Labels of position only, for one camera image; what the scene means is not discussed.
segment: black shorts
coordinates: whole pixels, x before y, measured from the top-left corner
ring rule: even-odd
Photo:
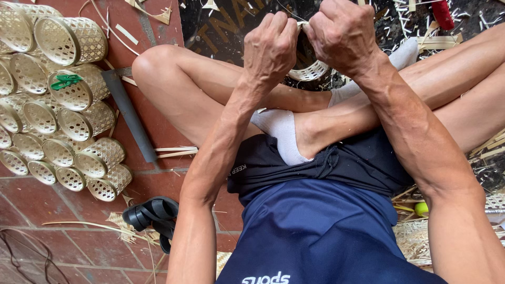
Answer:
[[[336,180],[389,197],[414,184],[382,127],[334,143],[310,162],[288,166],[277,151],[277,138],[258,134],[240,144],[228,176],[228,192],[241,196],[292,179]]]

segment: navy blue shirt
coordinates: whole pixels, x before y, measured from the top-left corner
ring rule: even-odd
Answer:
[[[298,179],[240,201],[242,235],[216,283],[445,283],[405,260],[386,196]]]

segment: white sock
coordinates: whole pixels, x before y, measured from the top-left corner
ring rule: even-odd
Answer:
[[[418,54],[419,50],[417,47],[417,39],[415,37],[411,37],[389,56],[389,60],[393,66],[400,71],[401,69],[414,64]],[[331,89],[331,99],[328,104],[328,108],[345,101],[360,92],[360,87],[358,87],[354,81],[351,81],[342,88]]]
[[[277,150],[287,165],[293,166],[312,160],[303,157],[298,151],[294,116],[291,111],[264,110],[261,113],[254,112],[251,123],[266,134],[277,138]]]

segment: yellow tennis ball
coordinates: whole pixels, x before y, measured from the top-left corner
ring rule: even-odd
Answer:
[[[415,210],[416,214],[420,217],[428,217],[429,215],[428,205],[426,204],[426,202],[419,202],[418,204],[416,204]]]

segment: green clothespin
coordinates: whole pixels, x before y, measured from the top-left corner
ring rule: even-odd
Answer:
[[[51,84],[51,89],[57,91],[70,85],[77,84],[79,81],[82,80],[82,78],[77,74],[56,75],[56,80],[58,80],[58,82]]]

